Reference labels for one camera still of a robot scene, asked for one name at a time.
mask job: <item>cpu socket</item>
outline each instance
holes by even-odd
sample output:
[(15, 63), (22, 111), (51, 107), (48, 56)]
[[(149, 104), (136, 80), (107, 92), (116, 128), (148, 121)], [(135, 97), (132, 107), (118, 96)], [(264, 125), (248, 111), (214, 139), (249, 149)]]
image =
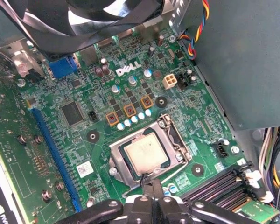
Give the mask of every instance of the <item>cpu socket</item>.
[(150, 178), (155, 178), (179, 164), (184, 164), (187, 158), (184, 156), (182, 160), (177, 160), (176, 154), (189, 155), (168, 114), (161, 115), (154, 123), (114, 142), (109, 147), (109, 165), (118, 170), (115, 179), (131, 189), (139, 186), (144, 173), (148, 173)]

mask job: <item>dell logo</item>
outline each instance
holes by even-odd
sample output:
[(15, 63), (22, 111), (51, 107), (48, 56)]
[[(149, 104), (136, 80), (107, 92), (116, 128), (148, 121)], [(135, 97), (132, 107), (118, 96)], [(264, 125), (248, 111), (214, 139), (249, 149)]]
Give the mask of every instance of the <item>dell logo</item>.
[(135, 70), (141, 68), (142, 66), (138, 64), (138, 62), (134, 62), (135, 66), (132, 63), (129, 65), (125, 65), (122, 69), (116, 69), (116, 74), (120, 77), (123, 76), (125, 73), (129, 73), (131, 70)]
[(0, 218), (3, 224), (8, 224), (8, 220), (6, 219), (6, 215), (4, 214), (5, 210), (2, 205), (0, 205)]

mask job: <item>black fan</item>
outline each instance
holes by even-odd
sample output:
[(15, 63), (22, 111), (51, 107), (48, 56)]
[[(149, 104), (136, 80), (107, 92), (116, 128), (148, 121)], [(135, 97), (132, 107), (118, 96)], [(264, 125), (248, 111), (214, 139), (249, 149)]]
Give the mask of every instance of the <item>black fan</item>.
[(51, 60), (161, 14), (164, 0), (0, 0), (0, 7)]

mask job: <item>colorful wire bundle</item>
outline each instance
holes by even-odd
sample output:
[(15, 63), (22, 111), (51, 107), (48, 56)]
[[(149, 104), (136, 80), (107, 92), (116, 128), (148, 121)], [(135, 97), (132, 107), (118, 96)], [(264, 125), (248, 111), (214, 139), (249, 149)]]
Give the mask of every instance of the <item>colorful wire bundle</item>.
[(198, 41), (200, 34), (204, 28), (205, 22), (207, 21), (207, 19), (209, 18), (209, 15), (210, 15), (210, 5), (208, 3), (208, 0), (202, 0), (202, 4), (203, 4), (202, 22), (200, 23), (200, 25), (196, 31), (195, 37), (190, 39), (189, 36), (186, 34), (183, 34), (180, 37), (180, 39), (185, 39), (185, 40), (190, 41), (190, 44), (188, 46), (188, 54), (189, 54), (191, 60), (194, 60), (196, 58), (196, 50), (194, 49), (194, 45)]

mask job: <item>blue pcie slot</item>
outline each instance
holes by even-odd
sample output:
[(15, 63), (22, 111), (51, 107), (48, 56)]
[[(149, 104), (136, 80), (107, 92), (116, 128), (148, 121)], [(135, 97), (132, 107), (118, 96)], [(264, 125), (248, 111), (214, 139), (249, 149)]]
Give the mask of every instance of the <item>blue pcie slot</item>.
[(53, 156), (53, 159), (59, 169), (59, 172), (63, 178), (63, 181), (70, 193), (70, 197), (72, 199), (72, 203), (76, 209), (76, 212), (80, 212), (82, 211), (82, 205), (80, 203), (80, 200), (79, 200), (79, 196), (78, 196), (78, 193), (74, 187), (74, 184), (73, 182), (71, 181), (71, 178), (66, 170), (66, 167), (62, 161), (62, 158), (57, 150), (57, 147), (55, 146), (55, 143), (54, 143), (54, 140), (52, 138), (52, 136), (50, 135), (50, 132), (48, 130), (48, 127), (46, 125), (46, 122), (44, 121), (43, 117), (42, 117), (42, 113), (40, 110), (38, 109), (31, 109), (31, 112), (33, 113), (34, 115), (34, 118), (36, 119), (37, 121), (37, 125), (39, 126), (41, 132), (42, 132), (42, 135), (43, 137), (45, 138), (45, 141), (49, 147), (49, 150)]

